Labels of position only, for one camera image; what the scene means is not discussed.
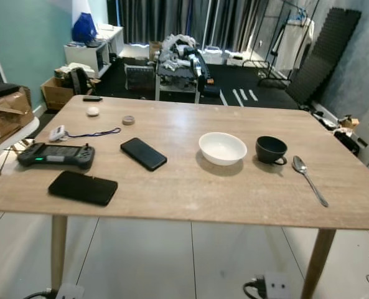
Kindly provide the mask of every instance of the chair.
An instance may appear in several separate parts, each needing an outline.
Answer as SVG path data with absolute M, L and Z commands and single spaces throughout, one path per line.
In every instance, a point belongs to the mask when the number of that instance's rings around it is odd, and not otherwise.
M 22 141 L 25 145 L 29 145 L 28 141 L 26 141 L 25 138 L 31 133 L 33 133 L 37 129 L 38 126 L 39 126 L 39 119 L 35 117 L 28 125 L 23 127 L 17 133 L 14 133 L 13 135 L 11 135 L 5 141 L 3 141 L 0 144 L 0 151 L 11 148 L 14 152 L 18 154 L 18 151 L 16 150 L 14 145 L 19 141 Z

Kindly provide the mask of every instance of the acoustic foam panel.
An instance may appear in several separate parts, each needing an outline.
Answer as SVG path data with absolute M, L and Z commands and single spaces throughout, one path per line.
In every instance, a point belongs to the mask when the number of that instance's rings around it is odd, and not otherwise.
M 310 56 L 286 89 L 296 102 L 308 102 L 334 71 L 360 16 L 360 11 L 337 7 L 330 9 Z

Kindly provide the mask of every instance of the black mug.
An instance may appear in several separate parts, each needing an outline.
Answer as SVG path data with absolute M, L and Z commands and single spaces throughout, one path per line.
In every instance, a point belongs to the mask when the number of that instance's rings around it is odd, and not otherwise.
M 256 141 L 256 154 L 259 161 L 266 164 L 285 165 L 287 163 L 284 157 L 288 147 L 280 139 L 262 136 Z

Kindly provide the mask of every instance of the backpack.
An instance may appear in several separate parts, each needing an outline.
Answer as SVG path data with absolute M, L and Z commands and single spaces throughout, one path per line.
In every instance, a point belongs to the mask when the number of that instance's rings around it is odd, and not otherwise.
M 91 14 L 81 13 L 72 28 L 72 40 L 75 42 L 91 42 L 97 34 Z
M 75 95 L 86 95 L 89 89 L 87 86 L 88 83 L 95 89 L 94 84 L 92 84 L 86 72 L 81 67 L 71 70 L 69 77 L 70 81 L 72 81 L 73 93 Z

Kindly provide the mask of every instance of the metal spoon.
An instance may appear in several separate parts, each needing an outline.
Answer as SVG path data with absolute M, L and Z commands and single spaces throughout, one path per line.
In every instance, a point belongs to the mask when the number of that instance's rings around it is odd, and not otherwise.
M 328 202 L 324 199 L 320 191 L 314 186 L 313 182 L 311 181 L 309 175 L 307 174 L 307 166 L 304 164 L 302 159 L 298 156 L 294 156 L 294 161 L 292 163 L 292 167 L 298 172 L 303 174 L 303 176 L 307 179 L 309 182 L 311 188 L 313 189 L 315 195 L 317 196 L 318 200 L 324 207 L 328 207 Z

